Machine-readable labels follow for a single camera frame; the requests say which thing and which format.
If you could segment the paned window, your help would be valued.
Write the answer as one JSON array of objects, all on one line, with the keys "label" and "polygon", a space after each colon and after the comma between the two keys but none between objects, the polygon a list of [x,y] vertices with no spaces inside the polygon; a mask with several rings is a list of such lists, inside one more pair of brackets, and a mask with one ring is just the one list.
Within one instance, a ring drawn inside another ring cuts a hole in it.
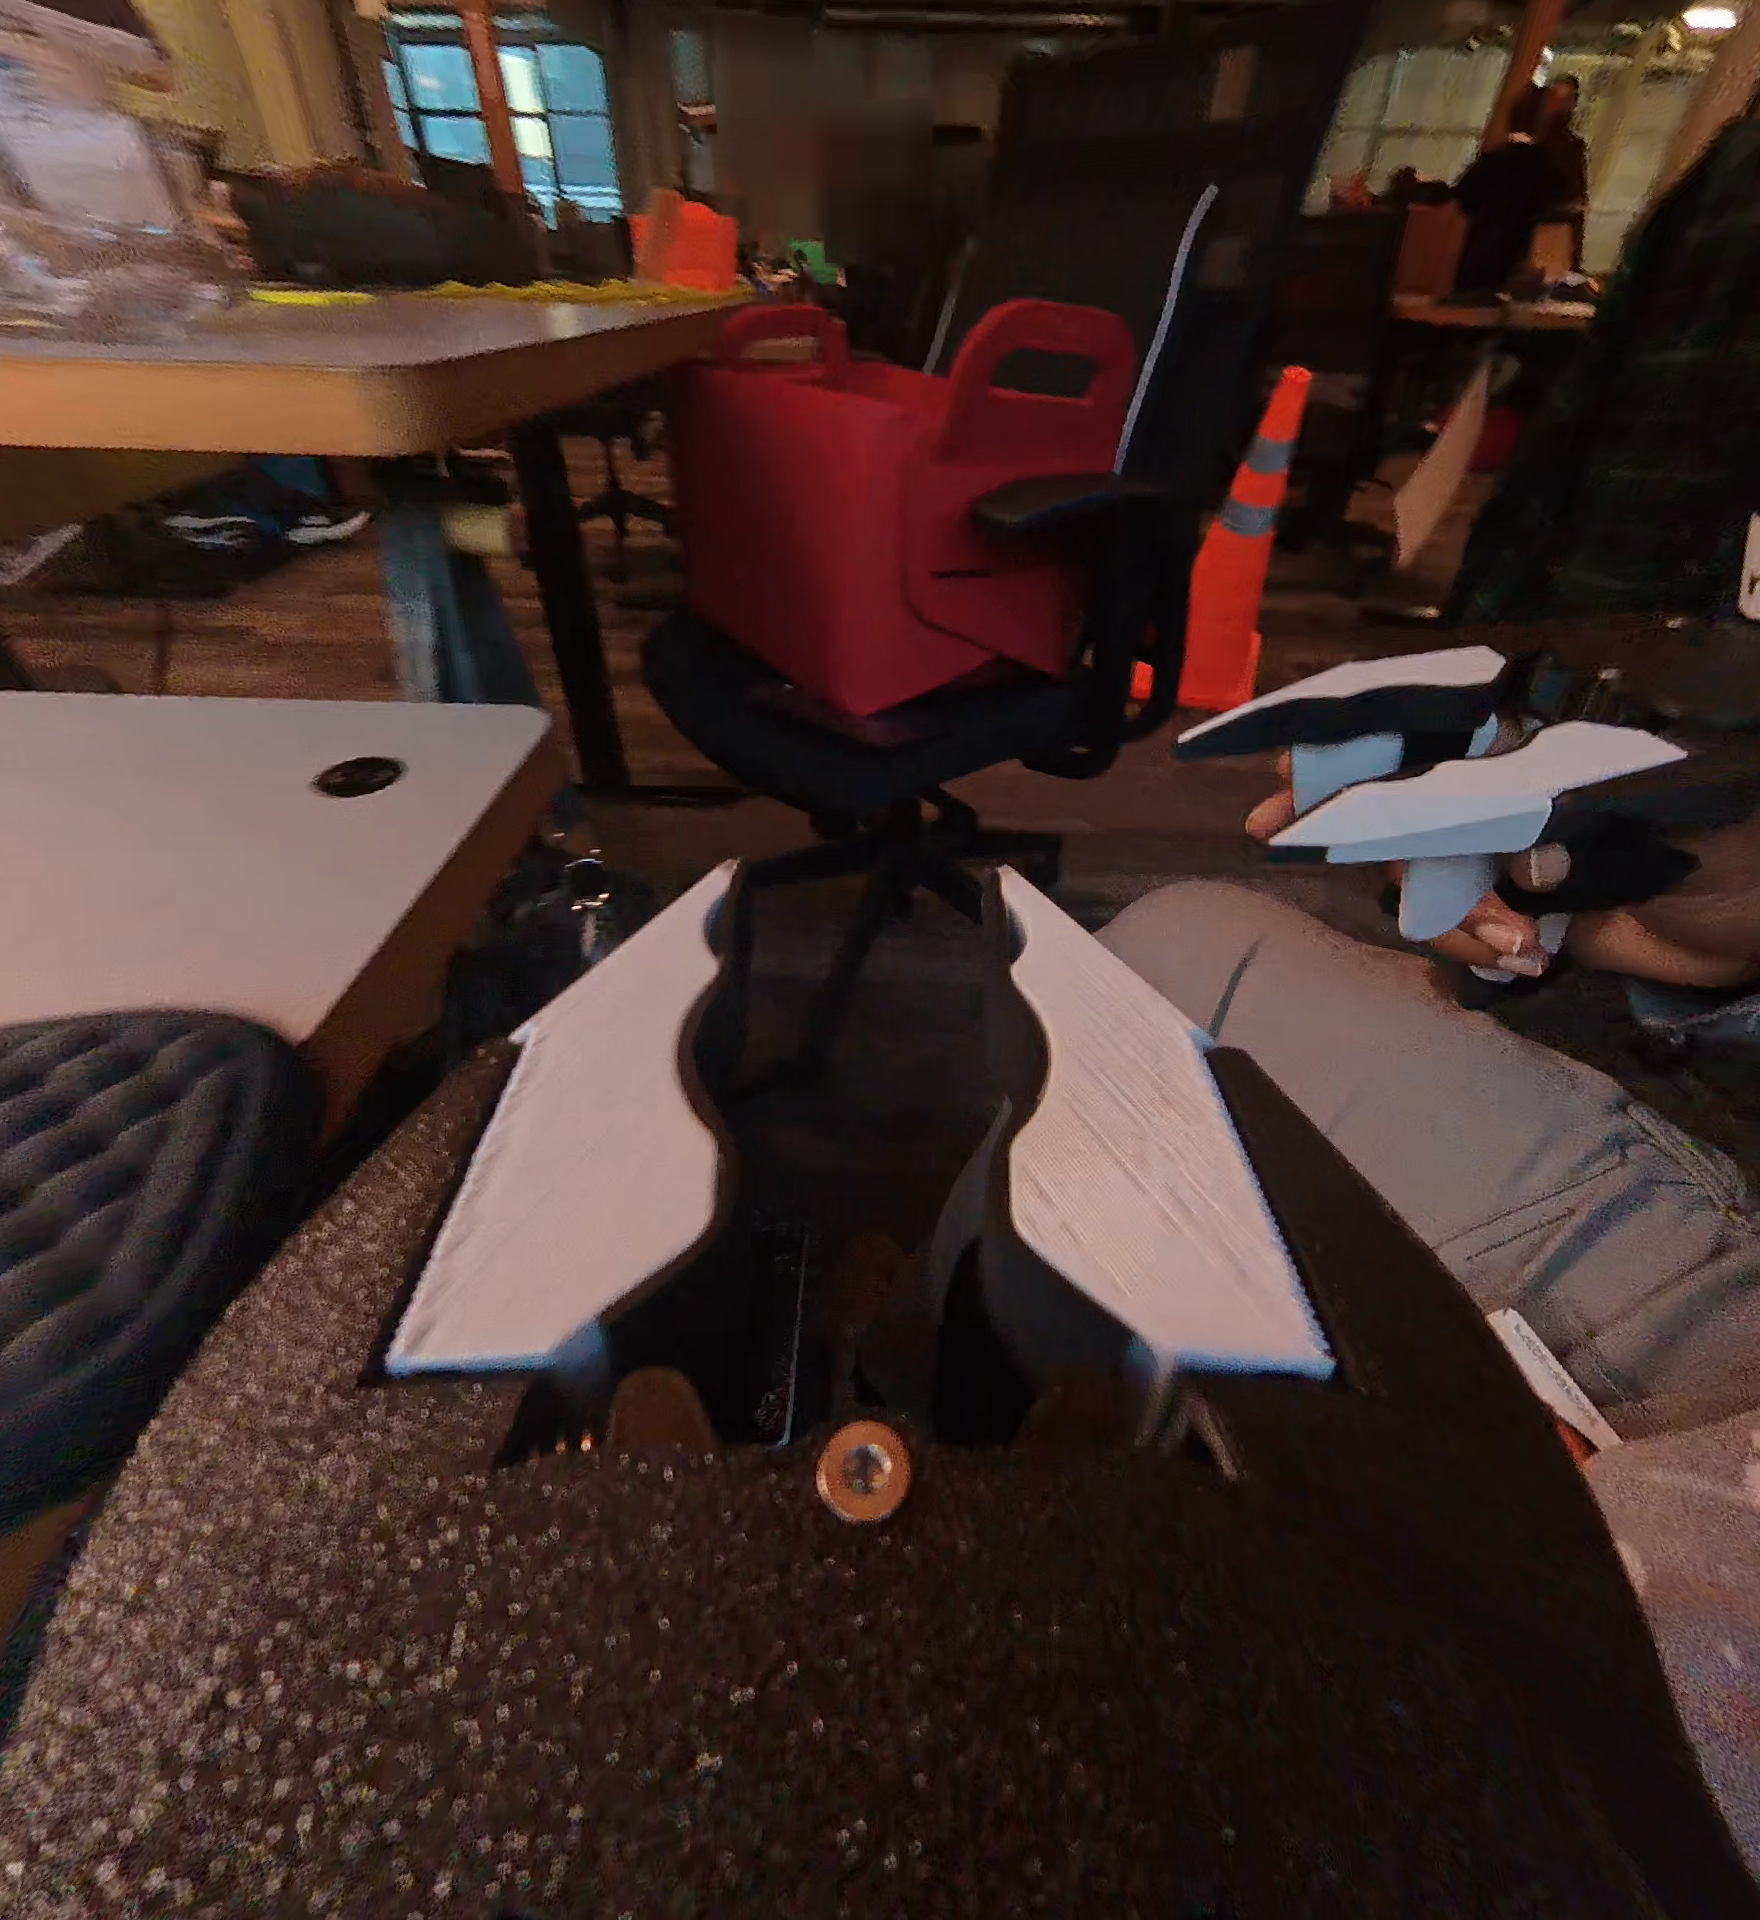
[{"label": "paned window", "polygon": [[[550,227],[565,208],[588,222],[620,221],[625,187],[601,51],[536,14],[497,14],[493,46],[524,193]],[[494,165],[484,87],[457,14],[389,14],[383,80],[414,170]]]}]

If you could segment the black mesh pad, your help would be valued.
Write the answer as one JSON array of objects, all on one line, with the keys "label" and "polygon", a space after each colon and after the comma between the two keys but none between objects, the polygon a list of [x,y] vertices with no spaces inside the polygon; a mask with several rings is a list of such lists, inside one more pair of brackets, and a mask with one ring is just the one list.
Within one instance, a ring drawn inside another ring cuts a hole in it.
[{"label": "black mesh pad", "polygon": [[0,1537],[133,1450],[297,1228],[321,1118],[235,1015],[0,1027]]}]

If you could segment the long wooden table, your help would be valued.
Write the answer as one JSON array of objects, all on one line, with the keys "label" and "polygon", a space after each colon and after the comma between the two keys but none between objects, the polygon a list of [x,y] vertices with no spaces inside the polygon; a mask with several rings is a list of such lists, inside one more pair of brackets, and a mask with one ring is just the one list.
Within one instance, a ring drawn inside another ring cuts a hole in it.
[{"label": "long wooden table", "polygon": [[418,702],[531,697],[497,590],[452,553],[426,463],[508,447],[578,785],[726,803],[629,778],[562,414],[709,353],[745,288],[533,302],[383,293],[247,302],[154,344],[0,327],[0,547],[150,502],[247,459],[361,463],[374,489],[395,679]]}]

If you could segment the dark grey backpack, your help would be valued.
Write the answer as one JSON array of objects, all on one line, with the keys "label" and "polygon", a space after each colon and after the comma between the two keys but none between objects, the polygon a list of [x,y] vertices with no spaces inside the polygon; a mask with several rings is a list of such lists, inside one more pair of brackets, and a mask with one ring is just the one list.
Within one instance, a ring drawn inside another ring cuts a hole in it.
[{"label": "dark grey backpack", "polygon": [[536,842],[447,969],[438,1066],[505,1041],[655,913],[652,884],[601,853]]}]

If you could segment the orange object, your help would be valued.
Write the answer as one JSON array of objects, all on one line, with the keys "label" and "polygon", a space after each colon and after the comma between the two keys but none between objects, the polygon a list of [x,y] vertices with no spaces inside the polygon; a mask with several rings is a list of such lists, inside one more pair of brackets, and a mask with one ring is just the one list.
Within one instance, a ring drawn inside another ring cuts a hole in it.
[{"label": "orange object", "polygon": [[644,213],[629,216],[629,240],[641,286],[727,297],[744,284],[740,222],[712,205],[655,192]]}]

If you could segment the person's grey trouser leg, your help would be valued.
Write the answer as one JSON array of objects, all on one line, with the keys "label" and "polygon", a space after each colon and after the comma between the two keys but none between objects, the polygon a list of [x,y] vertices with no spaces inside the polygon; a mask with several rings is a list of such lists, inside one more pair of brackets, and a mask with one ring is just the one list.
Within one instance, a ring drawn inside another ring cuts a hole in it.
[{"label": "person's grey trouser leg", "polygon": [[1458,1008],[1415,957],[1247,887],[1161,887],[1098,941],[1247,1051],[1622,1436],[1760,1408],[1760,1194],[1726,1153]]}]

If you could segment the orange traffic cone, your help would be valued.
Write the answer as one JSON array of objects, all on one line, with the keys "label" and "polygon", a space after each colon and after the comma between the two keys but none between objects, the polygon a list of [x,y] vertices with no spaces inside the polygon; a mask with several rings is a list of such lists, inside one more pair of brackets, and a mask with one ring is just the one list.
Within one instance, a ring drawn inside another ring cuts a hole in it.
[{"label": "orange traffic cone", "polygon": [[1305,366],[1286,366],[1280,375],[1191,567],[1181,675],[1169,681],[1149,664],[1136,664],[1130,689],[1136,710],[1144,710],[1161,685],[1175,689],[1177,710],[1196,713],[1226,713],[1255,697],[1264,645],[1259,616],[1311,384],[1314,371]]}]

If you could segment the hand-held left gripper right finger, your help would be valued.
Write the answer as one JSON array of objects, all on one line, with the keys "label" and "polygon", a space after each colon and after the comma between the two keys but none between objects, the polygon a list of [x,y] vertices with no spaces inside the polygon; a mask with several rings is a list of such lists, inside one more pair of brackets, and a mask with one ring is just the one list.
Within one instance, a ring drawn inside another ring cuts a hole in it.
[{"label": "hand-held left gripper right finger", "polygon": [[932,1255],[932,1412],[1003,1444],[1046,1381],[1157,1440],[1203,1380],[1336,1355],[1232,1118],[1232,1057],[1024,871],[984,884],[995,1114]]}]

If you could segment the black office chair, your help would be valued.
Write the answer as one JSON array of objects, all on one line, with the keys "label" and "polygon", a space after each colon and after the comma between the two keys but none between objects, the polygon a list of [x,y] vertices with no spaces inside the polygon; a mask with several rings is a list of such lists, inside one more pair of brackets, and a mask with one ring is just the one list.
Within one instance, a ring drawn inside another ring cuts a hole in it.
[{"label": "black office chair", "polygon": [[865,883],[795,1059],[770,1070],[773,1083],[825,1070],[872,948],[916,897],[977,921],[977,864],[1012,862],[1041,887],[1059,876],[1054,834],[984,829],[952,794],[957,781],[1018,764],[1085,782],[1171,710],[1167,689],[1136,710],[1132,669],[1177,672],[1200,516],[1259,412],[1273,265],[1301,193],[1284,123],[1305,57],[1284,51],[1281,30],[1267,17],[1186,47],[1020,63],[997,129],[988,226],[957,286],[978,314],[956,314],[963,333],[935,371],[903,366],[950,371],[971,327],[1007,302],[1096,307],[1127,324],[1139,371],[1111,476],[1009,485],[974,506],[984,533],[1039,537],[1085,567],[1065,681],[1014,669],[859,722],[690,613],[685,586],[644,647],[644,683],[671,726],[816,834],[800,853],[750,864],[744,887]]}]

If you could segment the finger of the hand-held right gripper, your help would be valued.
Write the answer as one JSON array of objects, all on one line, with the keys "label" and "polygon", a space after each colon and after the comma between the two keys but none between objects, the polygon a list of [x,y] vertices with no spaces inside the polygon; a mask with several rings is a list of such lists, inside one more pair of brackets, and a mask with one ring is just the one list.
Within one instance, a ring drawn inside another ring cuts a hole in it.
[{"label": "finger of the hand-held right gripper", "polygon": [[1199,722],[1175,757],[1286,757],[1293,811],[1305,813],[1348,788],[1485,753],[1506,679],[1492,647],[1348,663]]},{"label": "finger of the hand-held right gripper", "polygon": [[1268,851],[1315,853],[1334,866],[1396,864],[1400,935],[1430,945],[1464,927],[1509,855],[1545,842],[1555,805],[1566,795],[1680,761],[1685,749],[1654,732],[1561,722],[1509,753],[1348,785],[1301,811]]}]

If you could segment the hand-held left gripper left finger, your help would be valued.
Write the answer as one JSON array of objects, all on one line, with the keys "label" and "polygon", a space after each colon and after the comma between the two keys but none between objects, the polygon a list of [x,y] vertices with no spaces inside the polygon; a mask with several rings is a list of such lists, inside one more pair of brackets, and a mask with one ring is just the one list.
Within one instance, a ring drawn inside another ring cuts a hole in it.
[{"label": "hand-held left gripper left finger", "polygon": [[702,1068],[744,864],[690,884],[511,1033],[512,1063],[383,1342],[384,1381],[524,1380],[573,1435],[617,1325],[719,1237],[736,1148]]}]

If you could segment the clear plastic bags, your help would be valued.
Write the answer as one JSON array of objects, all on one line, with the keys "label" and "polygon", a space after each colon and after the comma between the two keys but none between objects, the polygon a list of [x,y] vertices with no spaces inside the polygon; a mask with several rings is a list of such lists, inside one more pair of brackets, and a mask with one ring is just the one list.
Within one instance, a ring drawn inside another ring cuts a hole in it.
[{"label": "clear plastic bags", "polygon": [[0,333],[133,341],[238,298],[138,6],[0,4]]}]

